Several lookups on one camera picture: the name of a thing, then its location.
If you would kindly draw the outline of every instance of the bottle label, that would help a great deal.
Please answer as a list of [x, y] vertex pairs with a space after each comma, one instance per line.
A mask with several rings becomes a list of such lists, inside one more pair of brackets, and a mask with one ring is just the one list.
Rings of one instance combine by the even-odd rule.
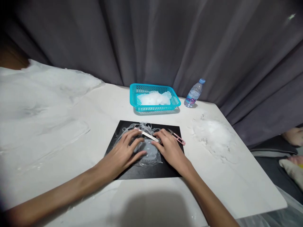
[[186, 100], [186, 102], [188, 102], [189, 104], [194, 104], [194, 103], [197, 101], [196, 99], [190, 97], [189, 94], [187, 95], [187, 97], [186, 97], [185, 100]]

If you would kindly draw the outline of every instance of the black paper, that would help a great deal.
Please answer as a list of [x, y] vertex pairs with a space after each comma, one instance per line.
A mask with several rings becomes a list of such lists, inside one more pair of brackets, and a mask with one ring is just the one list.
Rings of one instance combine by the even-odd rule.
[[[131, 124], [139, 124], [139, 122], [123, 121], [121, 120], [116, 128], [116, 131], [110, 141], [110, 144], [106, 150], [105, 155], [107, 155], [113, 148], [116, 140], [116, 136], [122, 134], [122, 129], [128, 128]], [[151, 124], [152, 128], [164, 128], [172, 130], [178, 136], [181, 137], [180, 127], [173, 125], [158, 125]], [[183, 145], [178, 143], [183, 153]], [[161, 155], [161, 161], [163, 163], [158, 163], [154, 166], [141, 167], [131, 165], [124, 172], [122, 172], [115, 180], [128, 180], [128, 179], [148, 179], [148, 178], [171, 178], [171, 177], [181, 177], [181, 175], [164, 159]]]

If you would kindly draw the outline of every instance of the gray curtain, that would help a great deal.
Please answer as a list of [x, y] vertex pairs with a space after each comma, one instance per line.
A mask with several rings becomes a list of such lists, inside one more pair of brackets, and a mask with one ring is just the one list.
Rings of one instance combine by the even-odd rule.
[[290, 0], [22, 1], [7, 34], [30, 58], [107, 83], [217, 104], [246, 145], [303, 122], [301, 5]]

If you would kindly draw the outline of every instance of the forearm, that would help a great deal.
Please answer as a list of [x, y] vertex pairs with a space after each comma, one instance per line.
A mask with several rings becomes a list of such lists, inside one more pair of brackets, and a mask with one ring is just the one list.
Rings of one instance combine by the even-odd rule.
[[93, 193], [106, 183], [107, 179], [91, 168], [70, 181], [11, 208], [6, 214], [13, 225], [29, 226], [59, 208]]
[[191, 163], [186, 166], [181, 175], [194, 193], [205, 218], [211, 227], [239, 226], [221, 201], [201, 179]]

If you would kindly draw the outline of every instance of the plastic bottle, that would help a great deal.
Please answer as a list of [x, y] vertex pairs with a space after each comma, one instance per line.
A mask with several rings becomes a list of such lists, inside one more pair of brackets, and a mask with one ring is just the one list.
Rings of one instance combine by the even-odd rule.
[[197, 99], [199, 98], [199, 96], [201, 95], [202, 92], [202, 87], [203, 84], [205, 83], [204, 79], [200, 79], [198, 83], [196, 83], [190, 90], [189, 94], [187, 95], [185, 101], [184, 101], [184, 105], [188, 108], [191, 108], [195, 102], [197, 101]]

